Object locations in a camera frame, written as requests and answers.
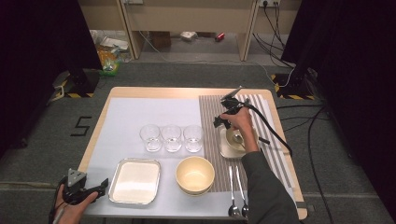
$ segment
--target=bowl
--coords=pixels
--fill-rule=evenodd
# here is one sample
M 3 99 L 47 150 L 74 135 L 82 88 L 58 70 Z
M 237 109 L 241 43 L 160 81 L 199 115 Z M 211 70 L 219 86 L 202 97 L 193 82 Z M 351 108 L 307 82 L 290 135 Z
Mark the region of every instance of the bowl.
M 178 164 L 176 180 L 184 192 L 190 195 L 201 195 L 212 187 L 215 169 L 205 158 L 188 157 Z
M 256 142 L 258 142 L 259 135 L 257 134 L 256 129 L 253 128 L 253 130 L 254 130 L 254 138 L 256 139 Z M 225 137 L 227 139 L 228 146 L 230 146 L 230 148 L 238 150 L 238 151 L 245 151 L 245 149 L 241 146 L 241 144 L 239 144 L 233 140 L 233 136 L 236 134 L 238 134 L 242 137 L 242 134 L 239 132 L 239 130 L 233 130 L 231 128 L 227 129 L 227 131 L 225 132 Z

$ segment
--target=metal spoon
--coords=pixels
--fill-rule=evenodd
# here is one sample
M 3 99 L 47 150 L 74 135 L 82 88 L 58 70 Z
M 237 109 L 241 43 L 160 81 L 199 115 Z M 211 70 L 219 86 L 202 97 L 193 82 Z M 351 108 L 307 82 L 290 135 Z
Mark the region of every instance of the metal spoon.
M 233 167 L 229 166 L 229 170 L 230 170 L 230 184 L 231 184 L 231 199 L 233 200 L 233 204 L 228 209 L 228 215 L 230 217 L 240 217 L 241 212 L 239 211 L 239 208 L 235 206 L 235 197 L 233 196 Z
M 245 200 L 244 191 L 242 190 L 241 177 L 239 176 L 238 166 L 236 166 L 236 178 L 238 179 L 239 189 L 241 190 L 242 199 L 244 200 L 244 206 L 242 207 L 242 216 L 248 218 L 248 205 L 247 201 Z
M 235 143 L 240 144 L 243 148 L 245 148 L 245 146 L 243 145 L 244 139 L 242 138 L 241 135 L 235 134 L 233 136 L 233 140 L 235 141 Z

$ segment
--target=striped placemat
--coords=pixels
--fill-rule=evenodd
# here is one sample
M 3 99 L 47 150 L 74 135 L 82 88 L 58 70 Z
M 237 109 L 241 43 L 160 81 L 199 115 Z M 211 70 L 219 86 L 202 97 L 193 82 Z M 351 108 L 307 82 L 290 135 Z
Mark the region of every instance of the striped placemat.
M 231 190 L 229 176 L 230 165 L 233 167 L 234 189 L 238 189 L 235 175 L 236 166 L 238 166 L 239 168 L 243 189 L 247 189 L 248 187 L 248 181 L 241 160 L 224 158 L 220 153 L 219 128 L 214 127 L 213 121 L 215 117 L 217 117 L 219 114 L 223 113 L 226 110 L 220 103 L 221 97 L 221 95 L 199 96 L 201 122 L 205 132 L 205 158 L 213 164 L 216 171 L 216 178 L 209 192 L 223 192 Z M 268 120 L 268 122 L 274 129 L 274 123 L 268 103 L 262 98 L 261 95 L 239 94 L 235 95 L 235 98 L 239 101 L 245 101 L 245 99 L 247 98 L 250 99 L 250 103 L 254 105 L 264 115 L 264 117 Z M 254 111 L 250 111 L 250 113 L 252 115 L 253 125 L 256 128 L 259 136 L 271 142 L 270 145 L 266 145 L 260 142 L 259 147 L 263 149 L 265 158 L 270 164 L 272 171 L 275 173 L 277 178 L 283 183 L 285 187 L 294 188 L 294 182 L 291 178 L 290 170 L 288 165 L 286 164 L 285 157 L 283 155 L 279 141 L 271 134 L 271 132 L 260 119 L 259 115 L 257 115 Z

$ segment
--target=wooden table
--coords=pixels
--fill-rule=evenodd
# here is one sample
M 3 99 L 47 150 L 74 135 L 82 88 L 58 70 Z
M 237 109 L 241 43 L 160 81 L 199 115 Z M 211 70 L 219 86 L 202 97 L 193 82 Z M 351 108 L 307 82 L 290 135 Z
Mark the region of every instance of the wooden table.
M 114 88 L 108 98 L 106 100 L 106 104 L 103 108 L 102 114 L 99 117 L 99 120 L 96 124 L 96 127 L 93 131 L 92 138 L 90 143 L 87 146 L 87 149 L 84 153 L 80 166 L 78 170 L 81 172 L 87 172 L 87 168 L 96 144 L 96 141 L 99 137 L 103 124 L 105 122 L 107 109 L 110 103 L 111 98 L 113 97 L 125 97 L 125 98 L 179 98 L 179 99 L 196 99 L 200 95 L 225 95 L 232 91 L 232 89 L 195 89 L 195 88 L 143 88 L 143 87 L 116 87 Z M 282 126 L 280 124 L 279 116 L 276 111 L 275 102 L 272 96 L 272 93 L 268 90 L 253 90 L 253 89 L 242 89 L 240 94 L 260 94 L 265 100 L 267 100 L 268 105 L 271 110 L 271 114 L 273 117 L 273 122 L 275 124 L 276 132 L 285 139 L 285 135 L 283 134 Z M 298 183 L 298 179 L 294 170 L 294 166 L 290 157 L 288 150 L 283 147 L 283 151 L 285 154 L 285 158 L 287 164 L 290 168 L 291 175 L 293 177 L 293 181 L 295 184 L 295 188 L 293 188 L 293 194 L 296 202 L 303 202 L 303 194 L 301 193 L 300 185 Z M 298 208 L 299 219 L 305 219 L 307 217 L 306 208 Z

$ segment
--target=square plate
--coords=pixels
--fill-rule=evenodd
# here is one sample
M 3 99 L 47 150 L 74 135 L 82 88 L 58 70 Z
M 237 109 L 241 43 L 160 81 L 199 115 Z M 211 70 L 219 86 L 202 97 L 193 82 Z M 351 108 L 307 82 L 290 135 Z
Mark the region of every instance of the square plate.
M 151 203 L 157 195 L 161 165 L 155 160 L 120 161 L 108 192 L 113 203 Z

